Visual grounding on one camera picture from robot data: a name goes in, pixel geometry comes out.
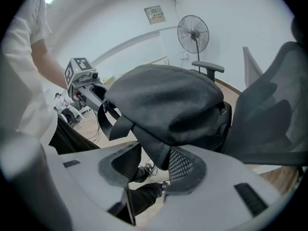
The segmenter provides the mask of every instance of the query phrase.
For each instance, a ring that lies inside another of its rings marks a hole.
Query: black vent slot
[[[78,160],[73,160],[73,161],[63,163],[64,167],[71,167],[71,166],[74,166],[76,164],[80,164],[80,162]]]
[[[267,204],[259,197],[248,183],[235,185],[234,188],[244,201],[253,217],[256,217],[267,209]]]

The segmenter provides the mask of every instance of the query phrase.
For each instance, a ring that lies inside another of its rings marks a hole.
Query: white wall
[[[183,52],[183,48],[179,42],[178,39],[178,29],[176,28],[169,28],[165,30],[161,30],[160,32],[160,40],[162,43],[162,47],[164,49],[164,52],[166,53],[166,56],[168,56],[169,64],[171,66],[178,66],[182,67],[185,66],[185,62],[188,60],[184,60],[183,64],[181,58],[181,52]],[[188,69],[191,69],[192,66],[189,66],[189,64],[186,64]]]
[[[239,90],[245,89],[243,46],[249,48],[264,72],[279,48],[294,40],[290,30],[293,14],[283,0],[176,2],[180,19],[197,15],[209,28],[210,40],[201,53],[201,60],[225,67],[225,73],[217,73],[217,77]]]
[[[162,7],[166,22],[150,25],[144,8],[157,5]],[[113,0],[80,18],[58,44],[55,55],[61,65],[66,65],[72,56],[95,61],[113,47],[178,23],[174,0]]]
[[[165,57],[160,38],[155,37],[134,44],[107,58],[96,66],[101,78],[115,79],[129,70]]]
[[[166,22],[150,25],[144,9],[157,5],[161,6]],[[167,56],[164,49],[172,48],[174,40],[161,40],[160,30],[174,29],[178,24],[174,0],[111,0],[79,18],[61,36],[53,55],[63,68],[72,57],[87,57],[102,79],[117,77],[140,64]],[[157,34],[157,38],[149,38],[150,34]],[[59,87],[48,81],[43,81],[43,86],[45,90],[60,92]]]

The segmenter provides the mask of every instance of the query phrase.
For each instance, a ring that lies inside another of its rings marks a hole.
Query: wooden floor
[[[233,92],[232,90],[228,89],[225,86],[222,86],[218,83],[217,85],[221,88],[224,94],[225,101],[228,102],[232,106],[232,111],[234,111],[236,100],[238,98],[238,94],[236,94],[235,92]],[[115,120],[112,117],[109,116],[108,119],[111,121],[111,123],[115,123]],[[95,142],[101,148],[109,147],[115,144],[120,144],[120,143],[124,143],[128,141],[136,141],[136,138],[132,133],[129,133],[128,137],[126,138],[122,138],[116,141],[108,141],[108,139],[104,136],[104,134],[100,130],[99,130],[100,136],[98,136],[97,139],[94,140],[96,138],[95,136],[98,134],[97,133],[98,123],[97,123],[96,116],[93,111],[87,112],[87,114],[85,115],[85,119],[82,120],[75,129],[87,139]],[[149,160],[149,157],[142,150],[141,165],[144,165],[148,160]],[[254,169],[259,166],[248,165],[248,167],[251,169]],[[292,190],[292,188],[296,184],[297,179],[298,179],[298,171],[296,168],[293,168],[293,167],[281,167],[271,172],[261,174],[261,176],[264,179],[266,179],[268,182],[273,184],[281,194],[285,194],[288,191]],[[168,172],[158,170],[155,176],[150,177],[143,184],[152,183],[152,182],[161,182],[167,179],[169,179]],[[133,182],[129,184],[129,187],[131,189],[136,189],[142,186],[143,184]],[[156,213],[162,208],[164,204],[163,199],[164,199],[163,197],[159,198],[156,201],[156,204],[154,206],[152,206],[147,211],[145,211],[144,213],[136,217],[136,222],[137,222],[138,227],[145,227],[146,223],[154,215],[156,215]]]

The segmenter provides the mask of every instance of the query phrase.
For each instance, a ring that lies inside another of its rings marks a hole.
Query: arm
[[[64,69],[49,54],[45,40],[41,39],[31,45],[32,59],[38,72],[53,84],[67,89]]]
[[[63,106],[64,102],[56,99],[55,104],[59,105],[59,106]]]

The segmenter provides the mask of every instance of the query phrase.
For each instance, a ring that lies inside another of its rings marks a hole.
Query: person
[[[56,93],[55,99],[54,99],[55,107],[57,108],[57,110],[58,110],[61,114],[65,115],[65,116],[68,116],[68,117],[71,119],[71,121],[72,121],[73,123],[77,123],[77,120],[76,120],[76,118],[75,118],[73,112],[71,112],[71,111],[66,107],[66,102],[65,102],[65,100],[61,100],[60,97],[61,97],[60,94],[59,94],[59,93]]]
[[[50,33],[45,0],[26,0],[11,21],[1,44],[1,76],[5,78],[1,81],[0,94],[6,102],[5,105],[0,103],[0,109],[7,115],[2,117],[0,127],[34,136],[41,144],[54,147],[58,154],[98,149],[58,119],[57,113],[46,104],[39,75],[67,88],[64,69],[49,54],[45,44],[44,39]],[[18,95],[18,99],[12,98],[12,93]],[[154,168],[151,163],[139,167],[130,180],[143,182]],[[165,183],[153,183],[130,190],[134,213],[139,214],[153,205],[162,195],[164,186]]]

